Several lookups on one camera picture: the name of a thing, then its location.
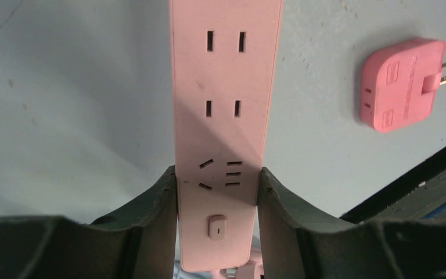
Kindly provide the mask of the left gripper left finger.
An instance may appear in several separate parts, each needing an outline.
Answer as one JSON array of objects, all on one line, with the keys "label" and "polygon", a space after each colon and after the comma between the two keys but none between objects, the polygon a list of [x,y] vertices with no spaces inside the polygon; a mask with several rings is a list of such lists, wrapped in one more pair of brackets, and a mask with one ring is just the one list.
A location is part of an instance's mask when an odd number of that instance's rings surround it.
[{"label": "left gripper left finger", "polygon": [[169,167],[148,190],[91,224],[1,216],[0,278],[171,278],[176,189]]}]

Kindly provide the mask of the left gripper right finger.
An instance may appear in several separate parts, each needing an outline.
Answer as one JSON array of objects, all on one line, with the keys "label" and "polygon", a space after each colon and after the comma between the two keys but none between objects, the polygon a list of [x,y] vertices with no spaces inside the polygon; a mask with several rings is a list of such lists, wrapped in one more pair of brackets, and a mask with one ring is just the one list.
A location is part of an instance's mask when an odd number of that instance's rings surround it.
[{"label": "left gripper right finger", "polygon": [[446,221],[349,223],[291,192],[267,168],[257,204],[265,278],[446,278]]}]

